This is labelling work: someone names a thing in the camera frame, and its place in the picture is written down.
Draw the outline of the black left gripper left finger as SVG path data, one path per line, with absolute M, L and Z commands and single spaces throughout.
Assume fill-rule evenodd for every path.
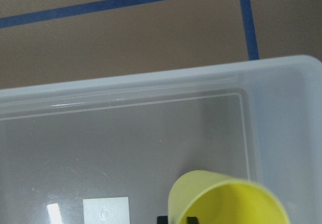
M 168 216 L 158 216 L 156 219 L 157 224 L 168 224 Z

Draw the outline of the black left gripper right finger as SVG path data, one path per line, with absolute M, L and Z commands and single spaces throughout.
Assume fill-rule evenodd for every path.
M 187 224 L 199 224 L 199 220 L 195 216 L 188 216 L 186 218 Z

